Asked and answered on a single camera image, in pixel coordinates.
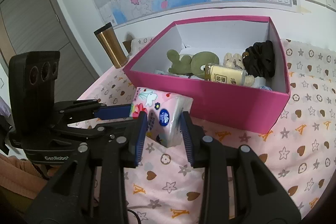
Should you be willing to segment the peach sleeve forearm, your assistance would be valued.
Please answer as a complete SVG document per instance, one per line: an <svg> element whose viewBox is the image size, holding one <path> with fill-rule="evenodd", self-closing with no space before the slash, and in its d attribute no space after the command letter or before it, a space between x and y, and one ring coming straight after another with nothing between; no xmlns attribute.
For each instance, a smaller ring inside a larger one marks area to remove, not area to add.
<svg viewBox="0 0 336 224"><path fill-rule="evenodd" d="M1 190L34 199L59 168L1 154Z"/></svg>

